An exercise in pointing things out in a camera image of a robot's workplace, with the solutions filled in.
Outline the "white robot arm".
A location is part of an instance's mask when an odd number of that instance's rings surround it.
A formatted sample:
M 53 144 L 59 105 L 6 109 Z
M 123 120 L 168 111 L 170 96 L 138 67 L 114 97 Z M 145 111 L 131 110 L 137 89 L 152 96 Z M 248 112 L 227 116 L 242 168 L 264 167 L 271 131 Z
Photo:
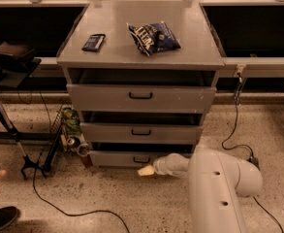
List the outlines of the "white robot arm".
M 194 233 L 247 233 L 238 199 L 259 194 L 263 186 L 254 164 L 218 150 L 195 150 L 189 158 L 171 153 L 138 174 L 187 179 Z

